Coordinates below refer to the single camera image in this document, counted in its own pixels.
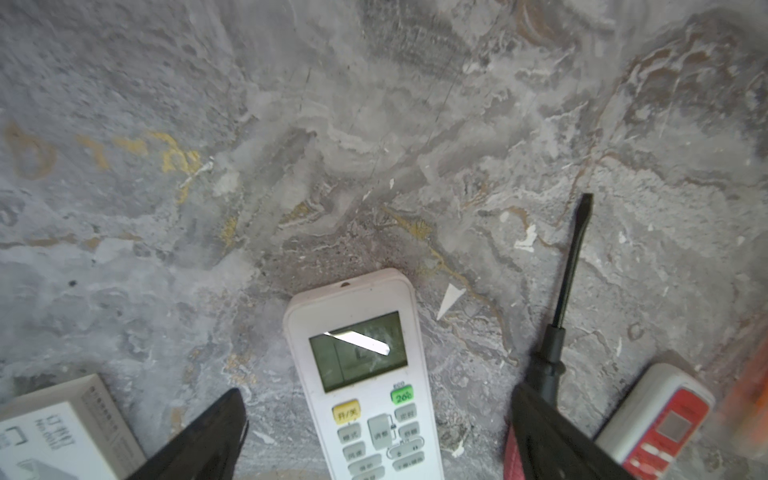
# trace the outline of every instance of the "concrete surface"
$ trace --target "concrete surface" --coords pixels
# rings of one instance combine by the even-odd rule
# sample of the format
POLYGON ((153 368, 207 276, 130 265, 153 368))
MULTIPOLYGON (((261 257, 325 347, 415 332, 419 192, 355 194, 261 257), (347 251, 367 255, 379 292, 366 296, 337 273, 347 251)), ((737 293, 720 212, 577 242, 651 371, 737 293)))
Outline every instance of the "concrete surface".
MULTIPOLYGON (((238 478, 322 478, 280 321, 394 266, 446 477, 500 478, 512 386, 595 209, 561 411, 765 335, 768 3, 0 2, 0 401, 99 372, 148 454, 231 386, 238 478), (435 321, 449 283, 468 294, 435 321)), ((765 478, 703 436, 668 478, 765 478)))

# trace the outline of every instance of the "cardboard box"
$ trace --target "cardboard box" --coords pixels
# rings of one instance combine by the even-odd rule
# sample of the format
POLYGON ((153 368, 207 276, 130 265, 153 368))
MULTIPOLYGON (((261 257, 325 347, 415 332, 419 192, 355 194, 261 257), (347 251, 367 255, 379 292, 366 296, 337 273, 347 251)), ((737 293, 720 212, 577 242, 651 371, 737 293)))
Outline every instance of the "cardboard box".
POLYGON ((98 375, 0 409, 0 480, 123 480, 145 461, 98 375))

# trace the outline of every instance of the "black tool handle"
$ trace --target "black tool handle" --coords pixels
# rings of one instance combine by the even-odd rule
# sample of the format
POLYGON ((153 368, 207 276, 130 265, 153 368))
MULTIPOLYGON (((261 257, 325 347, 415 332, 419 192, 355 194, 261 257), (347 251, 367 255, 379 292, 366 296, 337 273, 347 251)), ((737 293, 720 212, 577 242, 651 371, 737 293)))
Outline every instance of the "black tool handle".
POLYGON ((565 365, 560 361, 565 342, 565 329, 547 325, 541 349, 531 357, 525 381, 551 406, 558 404, 560 377, 565 365))

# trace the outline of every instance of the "screwdriver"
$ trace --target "screwdriver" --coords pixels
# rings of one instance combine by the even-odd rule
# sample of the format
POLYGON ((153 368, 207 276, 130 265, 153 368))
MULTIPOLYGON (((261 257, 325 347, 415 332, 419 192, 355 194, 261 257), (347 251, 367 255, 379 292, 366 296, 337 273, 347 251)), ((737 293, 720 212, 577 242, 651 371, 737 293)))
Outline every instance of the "screwdriver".
MULTIPOLYGON (((581 241, 584 239, 584 232, 587 230, 591 216, 592 194, 583 194, 576 208, 574 236, 565 263, 558 305, 554 309, 554 319, 550 325, 547 325, 544 339, 541 341, 541 348, 531 356, 531 362, 528 364, 528 371, 525 374, 525 382, 553 408, 557 407, 560 377, 565 373, 565 365, 560 360, 565 342, 565 329, 563 328, 565 306, 571 295, 571 285, 576 272, 578 255, 581 251, 581 241)), ((504 480, 525 480, 515 430, 511 425, 509 426, 504 454, 504 480)))

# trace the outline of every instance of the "red handle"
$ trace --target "red handle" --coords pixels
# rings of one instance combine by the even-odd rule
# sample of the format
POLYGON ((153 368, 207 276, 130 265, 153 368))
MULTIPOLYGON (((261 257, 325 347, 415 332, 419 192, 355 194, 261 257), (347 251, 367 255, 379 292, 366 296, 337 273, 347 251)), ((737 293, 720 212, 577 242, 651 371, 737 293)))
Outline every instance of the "red handle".
POLYGON ((507 434, 507 447, 504 451, 504 480, 525 480, 518 440, 515 438, 515 429, 511 425, 507 434))

